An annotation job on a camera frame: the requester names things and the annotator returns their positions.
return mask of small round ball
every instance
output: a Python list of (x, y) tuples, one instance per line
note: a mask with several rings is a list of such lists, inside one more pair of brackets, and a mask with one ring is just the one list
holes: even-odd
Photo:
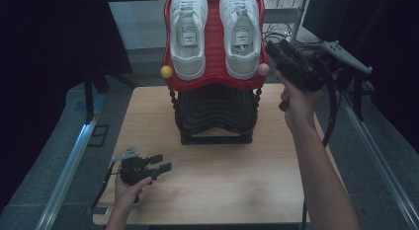
[(160, 74), (161, 74), (161, 76), (163, 76), (163, 78), (168, 79), (168, 78), (172, 77), (173, 69), (172, 69), (172, 67), (170, 67), (168, 65), (165, 65), (165, 66), (161, 67)]
[(262, 76), (267, 76), (269, 74), (269, 65), (267, 63), (258, 65), (258, 73)]

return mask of shoe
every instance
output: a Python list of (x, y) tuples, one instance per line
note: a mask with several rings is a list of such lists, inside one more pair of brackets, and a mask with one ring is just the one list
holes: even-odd
[(256, 0), (219, 0), (224, 27), (225, 65), (236, 79), (252, 78), (259, 64), (261, 33)]
[(204, 29), (207, 0), (172, 0), (170, 54), (175, 72), (183, 80), (201, 77), (206, 68)]

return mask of red tray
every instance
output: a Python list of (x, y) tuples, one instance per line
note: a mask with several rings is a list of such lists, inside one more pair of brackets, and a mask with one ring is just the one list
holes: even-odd
[[(256, 0), (259, 5), (259, 28), (262, 33), (263, 19), (265, 15), (265, 5), (263, 0)], [(219, 17), (219, 0), (208, 0), (209, 15), (205, 29), (205, 55), (206, 70), (202, 77), (185, 81), (180, 79), (174, 72), (172, 58), (170, 56), (170, 5), (172, 0), (166, 0), (164, 6), (164, 19), (166, 23), (167, 40), (166, 49), (163, 57), (163, 66), (169, 65), (173, 68), (173, 75), (165, 79), (169, 89), (183, 92), (194, 90), (210, 83), (225, 84), (237, 89), (254, 90), (261, 88), (265, 82), (266, 76), (262, 76), (256, 72), (255, 76), (249, 80), (240, 80), (232, 78), (228, 75), (225, 67), (225, 51), (224, 51), (224, 29)], [(268, 64), (268, 56), (262, 44), (259, 63)]]

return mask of wooden table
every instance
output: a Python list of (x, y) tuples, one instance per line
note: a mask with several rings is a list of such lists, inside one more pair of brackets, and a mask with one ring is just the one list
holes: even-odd
[[(127, 223), (300, 222), (303, 193), (299, 169), (291, 133), (278, 109), (283, 88), (281, 84), (262, 88), (253, 142), (228, 145), (182, 145), (167, 87), (136, 88), (114, 155), (135, 145), (141, 157), (163, 154), (163, 163), (172, 162), (173, 170), (144, 188)], [(106, 214), (93, 216), (98, 225), (108, 222), (114, 179), (111, 176), (97, 204), (108, 207)]]

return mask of human arm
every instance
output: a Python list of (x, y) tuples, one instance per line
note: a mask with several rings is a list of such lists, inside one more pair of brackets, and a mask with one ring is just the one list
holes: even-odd
[(314, 124), (320, 92), (305, 93), (277, 72), (289, 101), (286, 122), (293, 135), (305, 202), (314, 229), (360, 229), (355, 209), (324, 149)]
[(151, 182), (151, 177), (143, 179), (133, 186), (123, 182), (120, 174), (115, 178), (115, 204), (106, 230), (123, 230), (135, 197), (142, 193), (142, 188)]

